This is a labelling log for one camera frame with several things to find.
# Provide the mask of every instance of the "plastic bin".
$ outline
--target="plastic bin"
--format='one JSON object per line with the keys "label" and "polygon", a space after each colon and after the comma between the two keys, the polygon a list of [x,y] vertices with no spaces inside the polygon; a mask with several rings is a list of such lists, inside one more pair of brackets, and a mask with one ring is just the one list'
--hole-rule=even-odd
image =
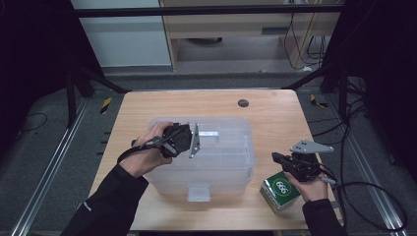
{"label": "plastic bin", "polygon": [[199,128],[201,149],[194,157],[184,151],[172,164],[145,177],[162,195],[188,196],[189,202],[209,202],[212,195],[240,195],[253,176],[254,150],[250,122],[241,117],[160,117]]}

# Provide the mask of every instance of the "hand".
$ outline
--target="hand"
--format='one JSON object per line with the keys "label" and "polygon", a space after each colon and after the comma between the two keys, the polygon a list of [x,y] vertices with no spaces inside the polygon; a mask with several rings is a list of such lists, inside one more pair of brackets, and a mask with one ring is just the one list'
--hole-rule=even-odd
{"label": "hand", "polygon": [[305,202],[328,198],[328,183],[325,183],[319,178],[325,176],[323,173],[311,182],[299,182],[289,172],[285,172],[285,176],[292,185],[297,187]]}
{"label": "hand", "polygon": [[[172,125],[172,122],[156,122],[143,135],[136,139],[134,146],[139,146],[155,136],[162,137],[163,130]],[[120,166],[122,166],[129,174],[138,178],[151,172],[159,165],[170,163],[172,163],[171,157],[164,158],[158,148],[151,148],[130,155],[120,162]]]}

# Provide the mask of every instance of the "green and white box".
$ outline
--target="green and white box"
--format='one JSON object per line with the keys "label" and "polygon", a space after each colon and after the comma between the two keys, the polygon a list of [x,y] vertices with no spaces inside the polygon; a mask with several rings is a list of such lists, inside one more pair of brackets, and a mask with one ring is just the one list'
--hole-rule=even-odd
{"label": "green and white box", "polygon": [[280,209],[294,204],[300,197],[300,192],[288,182],[283,171],[264,180],[263,186],[261,187],[261,194],[275,214]]}

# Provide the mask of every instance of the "white wall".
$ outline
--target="white wall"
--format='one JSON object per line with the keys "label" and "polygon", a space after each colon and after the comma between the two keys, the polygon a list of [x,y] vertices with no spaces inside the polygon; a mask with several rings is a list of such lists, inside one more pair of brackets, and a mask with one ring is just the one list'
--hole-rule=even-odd
{"label": "white wall", "polygon": [[[159,7],[157,0],[72,0],[75,9]],[[161,16],[80,19],[101,67],[170,66]]]}

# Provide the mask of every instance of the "gray carpet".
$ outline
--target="gray carpet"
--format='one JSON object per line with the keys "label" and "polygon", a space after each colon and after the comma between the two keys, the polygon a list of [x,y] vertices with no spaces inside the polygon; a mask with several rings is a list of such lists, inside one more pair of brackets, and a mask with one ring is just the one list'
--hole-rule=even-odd
{"label": "gray carpet", "polygon": [[[241,88],[280,88],[302,78],[302,74],[227,74],[227,75],[183,75],[183,76],[147,76],[128,78],[109,78],[125,89],[241,89]],[[31,231],[60,231],[76,210],[76,205],[89,194],[96,169],[105,149],[108,132],[111,131],[123,96],[102,85],[93,83],[97,90],[89,98],[88,109],[80,129],[74,137],[63,160],[55,180],[32,224]],[[313,105],[310,94],[298,92],[300,103],[308,121],[335,118],[330,108]],[[109,109],[100,114],[103,100],[112,97]],[[59,90],[38,101],[30,113],[43,115],[29,117],[32,127],[41,125],[33,131],[23,132],[13,145],[7,163],[0,167],[0,231],[10,231],[30,200],[43,171],[54,150],[62,138],[66,122],[66,94]],[[334,126],[336,120],[309,123],[312,134],[317,134]],[[357,138],[367,160],[378,175],[384,188],[395,193],[407,209],[409,235],[417,235],[417,199],[416,183],[407,171],[389,164],[388,153],[371,122],[358,114],[351,121],[352,135]],[[340,141],[342,131],[336,129],[328,134],[315,137],[315,141],[328,144]],[[322,161],[338,176],[340,165],[340,144],[332,145],[335,152],[321,154]],[[345,181],[362,181],[351,150],[346,147],[343,164]],[[372,220],[384,225],[378,209],[373,204],[369,191],[363,187],[348,190],[349,198]],[[378,230],[357,214],[347,209],[348,231],[351,235],[390,235]],[[299,232],[283,232],[283,235],[296,235]]]}

